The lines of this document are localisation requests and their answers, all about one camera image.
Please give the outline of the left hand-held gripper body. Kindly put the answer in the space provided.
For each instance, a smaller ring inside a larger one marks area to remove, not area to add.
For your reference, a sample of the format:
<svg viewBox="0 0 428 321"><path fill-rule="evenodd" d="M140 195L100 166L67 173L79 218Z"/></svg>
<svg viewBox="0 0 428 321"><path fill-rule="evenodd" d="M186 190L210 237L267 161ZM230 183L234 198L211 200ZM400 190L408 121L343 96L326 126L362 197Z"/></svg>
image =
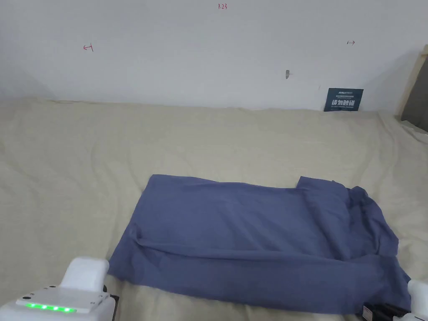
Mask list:
<svg viewBox="0 0 428 321"><path fill-rule="evenodd" d="M2 321L113 321L119 296L108 293L106 259L76 257L60 284L28 293L0 308Z"/></svg>

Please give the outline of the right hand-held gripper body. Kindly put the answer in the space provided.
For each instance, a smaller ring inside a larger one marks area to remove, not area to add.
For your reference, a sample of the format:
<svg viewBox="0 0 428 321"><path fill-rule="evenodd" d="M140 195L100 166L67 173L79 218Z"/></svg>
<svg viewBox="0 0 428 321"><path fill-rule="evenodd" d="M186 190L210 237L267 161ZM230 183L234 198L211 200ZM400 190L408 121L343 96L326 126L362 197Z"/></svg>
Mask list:
<svg viewBox="0 0 428 321"><path fill-rule="evenodd" d="M428 319L428 284L411 280L408 283L411 297L410 310L388 303L365 304L362 309L364 321L426 321Z"/></svg>

